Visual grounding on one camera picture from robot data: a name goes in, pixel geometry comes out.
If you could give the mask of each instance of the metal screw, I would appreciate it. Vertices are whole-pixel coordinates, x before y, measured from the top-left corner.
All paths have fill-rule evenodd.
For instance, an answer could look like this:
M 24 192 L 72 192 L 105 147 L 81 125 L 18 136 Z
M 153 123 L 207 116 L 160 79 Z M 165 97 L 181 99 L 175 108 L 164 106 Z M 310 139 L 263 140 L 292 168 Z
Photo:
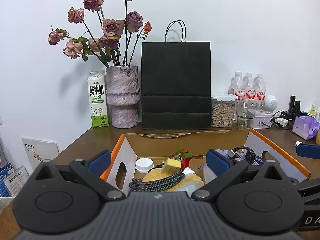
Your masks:
M 210 192 L 207 191 L 207 190 L 204 190 L 204 189 L 201 189 L 201 190 L 197 190 L 195 192 L 195 196 L 197 198 L 206 198 L 206 197 L 209 197 L 210 196 Z
M 111 190 L 108 192 L 107 194 L 108 198 L 113 198 L 113 199 L 117 199 L 117 198 L 121 198 L 122 197 L 122 192 L 119 190 Z

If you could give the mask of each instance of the ribbed gray surface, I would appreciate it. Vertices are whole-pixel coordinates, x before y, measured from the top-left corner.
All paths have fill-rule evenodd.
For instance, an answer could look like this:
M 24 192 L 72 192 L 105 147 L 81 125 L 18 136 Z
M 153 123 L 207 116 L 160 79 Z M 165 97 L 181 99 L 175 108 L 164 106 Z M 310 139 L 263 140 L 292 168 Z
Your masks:
M 15 240 L 302 240 L 294 232 L 254 236 L 224 224 L 209 203 L 185 192 L 138 193 L 111 202 L 90 224 L 71 233 L 44 236 L 21 232 Z

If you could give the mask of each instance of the green and white milk carton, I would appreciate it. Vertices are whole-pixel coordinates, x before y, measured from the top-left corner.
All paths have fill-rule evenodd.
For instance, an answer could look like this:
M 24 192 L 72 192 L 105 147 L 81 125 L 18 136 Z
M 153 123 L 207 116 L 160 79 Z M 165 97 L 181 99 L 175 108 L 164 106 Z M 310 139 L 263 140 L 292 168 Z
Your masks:
M 109 126 L 104 70 L 90 71 L 88 92 L 93 127 Z

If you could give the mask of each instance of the yellow sponge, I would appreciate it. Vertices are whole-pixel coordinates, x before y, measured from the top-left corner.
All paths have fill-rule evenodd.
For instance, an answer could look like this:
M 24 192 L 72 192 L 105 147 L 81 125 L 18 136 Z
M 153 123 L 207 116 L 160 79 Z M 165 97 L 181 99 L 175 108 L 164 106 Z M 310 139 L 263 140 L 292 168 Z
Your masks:
M 161 172 L 172 175 L 177 173 L 180 170 L 180 168 L 181 168 L 181 161 L 169 158 L 164 162 Z

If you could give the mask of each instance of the blue gripper pad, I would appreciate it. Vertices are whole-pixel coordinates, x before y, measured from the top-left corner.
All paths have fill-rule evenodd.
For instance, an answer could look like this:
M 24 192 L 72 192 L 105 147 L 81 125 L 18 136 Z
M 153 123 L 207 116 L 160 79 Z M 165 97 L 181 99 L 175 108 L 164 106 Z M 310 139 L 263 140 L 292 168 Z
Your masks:
M 233 166 L 233 161 L 216 152 L 215 150 L 209 150 L 206 155 L 207 166 L 217 176 L 224 173 L 226 170 Z
M 97 176 L 101 176 L 111 164 L 111 153 L 109 150 L 104 150 L 87 160 L 85 166 L 89 171 L 92 171 Z
M 300 157 L 307 157 L 320 160 L 320 145 L 300 143 L 296 153 Z

